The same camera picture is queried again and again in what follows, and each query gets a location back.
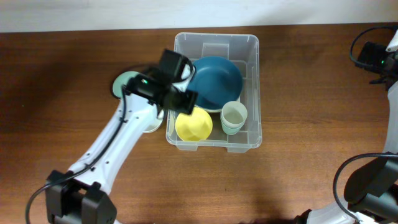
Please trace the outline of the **yellow plastic bowl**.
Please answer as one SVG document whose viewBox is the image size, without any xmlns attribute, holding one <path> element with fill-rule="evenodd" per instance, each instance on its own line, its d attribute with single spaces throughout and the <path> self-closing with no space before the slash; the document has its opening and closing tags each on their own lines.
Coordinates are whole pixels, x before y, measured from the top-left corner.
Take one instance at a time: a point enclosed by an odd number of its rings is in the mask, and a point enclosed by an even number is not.
<svg viewBox="0 0 398 224">
<path fill-rule="evenodd" d="M 192 114 L 180 113 L 177 116 L 175 130 L 183 141 L 202 141 L 210 136 L 213 130 L 213 121 L 208 112 L 194 107 Z"/>
</svg>

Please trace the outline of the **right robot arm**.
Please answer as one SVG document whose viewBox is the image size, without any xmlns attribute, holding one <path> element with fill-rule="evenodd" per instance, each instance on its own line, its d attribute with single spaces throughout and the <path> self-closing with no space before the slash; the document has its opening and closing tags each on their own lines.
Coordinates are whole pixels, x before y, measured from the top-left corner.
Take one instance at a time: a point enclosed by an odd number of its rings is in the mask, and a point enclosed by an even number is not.
<svg viewBox="0 0 398 224">
<path fill-rule="evenodd" d="M 248 111 L 234 135 L 212 114 L 204 141 L 183 141 L 176 115 L 166 138 L 176 156 L 158 196 L 177 223 L 308 223 L 343 196 L 349 176 L 387 155 L 389 101 L 376 74 L 349 58 L 362 27 L 252 27 L 175 36 L 174 51 L 217 56 L 243 74 Z"/>
</svg>

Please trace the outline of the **green plastic cup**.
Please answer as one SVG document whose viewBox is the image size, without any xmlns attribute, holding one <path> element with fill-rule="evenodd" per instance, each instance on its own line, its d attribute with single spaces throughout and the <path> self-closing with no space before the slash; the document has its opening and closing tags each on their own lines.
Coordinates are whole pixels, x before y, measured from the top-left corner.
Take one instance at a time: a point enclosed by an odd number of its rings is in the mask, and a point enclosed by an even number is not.
<svg viewBox="0 0 398 224">
<path fill-rule="evenodd" d="M 222 126 L 222 130 L 224 131 L 224 133 L 226 133 L 227 135 L 235 135 L 237 134 L 240 129 L 243 127 L 243 125 L 239 125 L 239 126 L 230 126 L 227 125 L 224 121 L 221 121 L 221 126 Z"/>
</svg>

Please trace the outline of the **cream plastic cup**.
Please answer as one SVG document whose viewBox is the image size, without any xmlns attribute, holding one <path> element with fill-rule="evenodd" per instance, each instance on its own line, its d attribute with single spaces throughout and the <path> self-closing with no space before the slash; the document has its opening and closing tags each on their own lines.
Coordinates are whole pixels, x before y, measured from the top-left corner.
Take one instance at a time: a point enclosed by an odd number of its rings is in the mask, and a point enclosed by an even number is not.
<svg viewBox="0 0 398 224">
<path fill-rule="evenodd" d="M 238 101 L 230 101 L 223 106 L 221 116 L 227 116 L 228 114 L 240 114 L 245 120 L 248 117 L 246 107 Z"/>
</svg>

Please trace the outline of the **grey plastic cup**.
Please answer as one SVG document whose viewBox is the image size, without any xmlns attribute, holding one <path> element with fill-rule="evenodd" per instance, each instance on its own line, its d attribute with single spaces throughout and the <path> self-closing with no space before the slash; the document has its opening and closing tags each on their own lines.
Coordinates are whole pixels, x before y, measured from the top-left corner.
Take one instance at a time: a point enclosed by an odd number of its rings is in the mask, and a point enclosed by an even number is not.
<svg viewBox="0 0 398 224">
<path fill-rule="evenodd" d="M 246 120 L 240 114 L 221 116 L 221 123 L 229 128 L 241 128 L 245 121 Z"/>
</svg>

